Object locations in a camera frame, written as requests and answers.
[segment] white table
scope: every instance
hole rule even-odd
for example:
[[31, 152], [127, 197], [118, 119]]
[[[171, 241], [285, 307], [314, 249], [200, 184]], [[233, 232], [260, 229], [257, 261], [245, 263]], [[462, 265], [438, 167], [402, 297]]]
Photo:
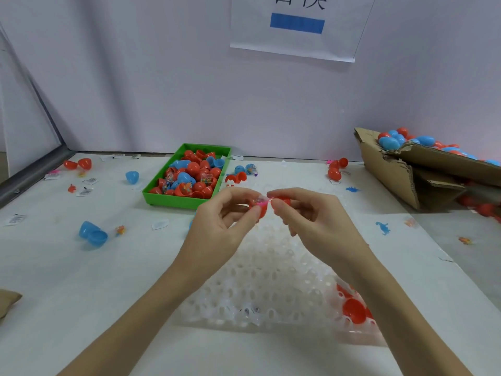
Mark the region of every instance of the white table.
[[[77, 154], [74, 160], [83, 157], [93, 160], [88, 175], [100, 179], [91, 195], [68, 193], [70, 183], [85, 178], [64, 171], [60, 180], [41, 181], [0, 210], [0, 221], [28, 214], [17, 226], [0, 227], [0, 287], [23, 294], [0, 326], [2, 376], [56, 374], [165, 271], [193, 217], [189, 210], [147, 205], [125, 181], [129, 170], [149, 181], [166, 158], [102, 162], [97, 155]], [[232, 161], [229, 168], [240, 163]], [[351, 164], [352, 175], [334, 186], [325, 178], [325, 164], [254, 163], [260, 187], [272, 189], [302, 175], [291, 186], [342, 196], [373, 251], [448, 346], [476, 376], [498, 373], [501, 313], [454, 262], [443, 261], [450, 258], [422, 228], [403, 224], [408, 213], [362, 165]], [[350, 185], [362, 191], [349, 193], [345, 187]], [[151, 230], [152, 222], [165, 218], [168, 227]], [[78, 238], [84, 220], [109, 232], [124, 225], [127, 232], [90, 251]], [[392, 234], [378, 234], [375, 221], [388, 222]], [[408, 228], [406, 240], [398, 233], [400, 227]], [[167, 324], [133, 374], [372, 376], [400, 371], [388, 348]]]

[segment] green plastic tray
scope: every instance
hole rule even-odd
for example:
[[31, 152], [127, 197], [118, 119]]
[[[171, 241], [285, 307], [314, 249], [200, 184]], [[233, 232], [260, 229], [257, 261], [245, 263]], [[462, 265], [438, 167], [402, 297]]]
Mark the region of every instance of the green plastic tray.
[[226, 168], [229, 165], [229, 155], [231, 153], [231, 148], [227, 148], [225, 146], [214, 146], [214, 145], [203, 145], [203, 144], [182, 144], [179, 149], [172, 155], [171, 159], [167, 161], [165, 165], [159, 170], [158, 173], [153, 177], [153, 179], [148, 183], [148, 185], [143, 189], [144, 200], [148, 204], [152, 205], [164, 205], [168, 207], [178, 207], [178, 208], [188, 208], [188, 209], [197, 209], [199, 205], [204, 202], [209, 201], [209, 199], [197, 199], [197, 198], [186, 198], [182, 196], [172, 196], [172, 195], [160, 195], [160, 194], [150, 194], [149, 190], [154, 188], [157, 185], [157, 181], [159, 178], [163, 178], [163, 174], [167, 170], [167, 168], [177, 159], [181, 159], [184, 157], [184, 152], [187, 150], [191, 150], [196, 152], [197, 149], [203, 150], [205, 153], [215, 152], [216, 158], [221, 158], [222, 156], [226, 157], [226, 161], [224, 162], [224, 166], [221, 170], [221, 176], [217, 180], [216, 187], [212, 193], [212, 197], [214, 197], [221, 188], [221, 184], [224, 181], [224, 175], [226, 174]]

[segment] left hand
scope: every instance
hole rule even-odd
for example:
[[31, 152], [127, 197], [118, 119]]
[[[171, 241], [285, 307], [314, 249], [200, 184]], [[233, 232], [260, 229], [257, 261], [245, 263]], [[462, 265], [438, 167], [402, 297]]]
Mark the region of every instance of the left hand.
[[259, 220], [261, 208], [249, 209], [260, 193], [242, 187], [226, 187], [200, 205], [191, 228], [171, 268], [188, 278], [191, 293], [235, 254], [245, 235]]

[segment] chinese character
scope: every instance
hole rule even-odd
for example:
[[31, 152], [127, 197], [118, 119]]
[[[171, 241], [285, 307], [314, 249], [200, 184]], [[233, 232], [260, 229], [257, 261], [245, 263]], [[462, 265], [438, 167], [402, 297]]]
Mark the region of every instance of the chinese character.
[[279, 1], [282, 1], [282, 2], [288, 2], [288, 3], [289, 3], [289, 5], [291, 5], [291, 2], [292, 2], [292, 0], [276, 0], [276, 1], [275, 1], [275, 4], [278, 4], [278, 3], [279, 3]]
[[313, 2], [311, 3], [311, 5], [308, 5], [308, 6], [306, 6], [306, 0], [305, 0], [303, 2], [303, 6], [306, 6], [307, 8], [310, 8], [313, 5], [318, 4], [318, 6], [320, 6], [320, 9], [324, 10], [325, 8], [320, 4], [321, 2], [327, 2], [327, 0], [313, 0]]

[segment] right hand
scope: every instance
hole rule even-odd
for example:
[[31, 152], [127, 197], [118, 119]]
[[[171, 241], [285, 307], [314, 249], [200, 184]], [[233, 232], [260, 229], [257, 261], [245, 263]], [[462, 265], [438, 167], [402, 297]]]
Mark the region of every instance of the right hand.
[[336, 196], [300, 188], [273, 190], [267, 195], [291, 199], [291, 206], [273, 199], [275, 215], [289, 226], [291, 236], [298, 234], [306, 249], [345, 281], [351, 283], [353, 272], [374, 258]]

